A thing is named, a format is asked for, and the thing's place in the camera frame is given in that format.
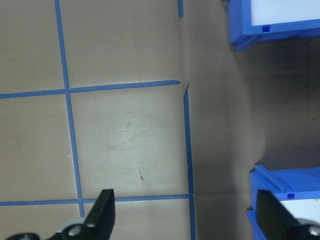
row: black plastic part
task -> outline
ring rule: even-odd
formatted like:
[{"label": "black plastic part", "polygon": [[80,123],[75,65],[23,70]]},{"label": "black plastic part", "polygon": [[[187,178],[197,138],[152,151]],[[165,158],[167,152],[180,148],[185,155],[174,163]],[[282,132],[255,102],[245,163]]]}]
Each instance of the black plastic part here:
[{"label": "black plastic part", "polygon": [[258,191],[256,220],[268,240],[320,240],[309,232],[313,225],[301,225],[268,190]]},{"label": "black plastic part", "polygon": [[84,221],[84,225],[100,240],[110,238],[115,224],[115,195],[113,189],[102,190],[91,211]]},{"label": "black plastic part", "polygon": [[[70,235],[70,230],[73,228],[79,229],[79,233],[76,235]],[[84,224],[74,224],[71,226],[66,227],[62,233],[62,240],[99,240],[97,236]]]},{"label": "black plastic part", "polygon": [[[102,190],[83,224],[73,224],[47,240],[108,240],[115,224],[113,189]],[[6,240],[40,240],[34,233],[19,233]]]}]

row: blue plastic container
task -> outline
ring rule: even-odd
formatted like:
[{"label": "blue plastic container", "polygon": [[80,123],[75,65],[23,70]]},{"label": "blue plastic container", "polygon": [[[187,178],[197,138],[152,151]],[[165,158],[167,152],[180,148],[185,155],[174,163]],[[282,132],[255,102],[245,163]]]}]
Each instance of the blue plastic container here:
[{"label": "blue plastic container", "polygon": [[320,18],[270,24],[266,22],[261,25],[252,24],[251,3],[251,0],[228,1],[229,44],[234,45],[236,51],[242,51],[259,42],[320,36]]},{"label": "blue plastic container", "polygon": [[320,199],[320,167],[269,171],[255,166],[250,174],[252,210],[247,216],[252,223],[254,240],[267,240],[256,220],[258,190],[269,190],[279,201]]}]

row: beige surface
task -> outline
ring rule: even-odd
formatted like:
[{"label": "beige surface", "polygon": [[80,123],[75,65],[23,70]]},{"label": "beige surface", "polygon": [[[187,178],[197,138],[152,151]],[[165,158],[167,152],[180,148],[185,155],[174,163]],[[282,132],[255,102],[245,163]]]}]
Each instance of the beige surface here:
[{"label": "beige surface", "polygon": [[61,1],[70,86],[181,80],[177,1]]},{"label": "beige surface", "polygon": [[[319,166],[320,38],[233,52],[221,1],[183,2],[179,19],[176,0],[61,0],[70,85],[189,83],[197,239],[248,240],[254,164]],[[63,88],[54,1],[0,6],[0,93]],[[120,195],[186,192],[183,85],[72,95],[85,197],[111,185]],[[0,99],[0,139],[0,201],[76,197],[63,95]],[[139,204],[119,210],[131,216],[122,239],[151,238],[136,231]],[[188,221],[178,209],[170,214]],[[161,224],[170,234],[174,224]]]},{"label": "beige surface", "polygon": [[111,240],[190,239],[188,199],[116,202],[115,211]]},{"label": "beige surface", "polygon": [[0,201],[77,198],[65,101],[0,99]]},{"label": "beige surface", "polygon": [[0,94],[64,88],[53,0],[0,1]]},{"label": "beige surface", "polygon": [[79,217],[79,208],[78,204],[1,206],[0,216],[0,239],[17,233],[36,233],[45,240],[66,220]]},{"label": "beige surface", "polygon": [[84,198],[188,193],[184,88],[72,94]]}]

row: screw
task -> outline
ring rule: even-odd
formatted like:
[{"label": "screw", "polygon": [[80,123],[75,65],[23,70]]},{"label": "screw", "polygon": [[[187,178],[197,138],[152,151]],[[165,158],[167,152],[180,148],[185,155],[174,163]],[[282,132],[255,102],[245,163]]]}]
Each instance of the screw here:
[{"label": "screw", "polygon": [[320,236],[320,227],[318,226],[310,226],[308,231],[313,236]]},{"label": "screw", "polygon": [[75,225],[68,231],[69,236],[76,236],[81,232],[81,225]]}]

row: white label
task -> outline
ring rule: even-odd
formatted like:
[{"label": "white label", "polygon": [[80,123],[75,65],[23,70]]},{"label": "white label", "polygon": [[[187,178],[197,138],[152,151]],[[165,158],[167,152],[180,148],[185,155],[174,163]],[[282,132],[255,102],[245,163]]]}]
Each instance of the white label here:
[{"label": "white label", "polygon": [[320,19],[320,0],[251,0],[251,15],[253,26]]},{"label": "white label", "polygon": [[320,225],[320,199],[286,200],[280,203],[296,219],[310,220]]}]

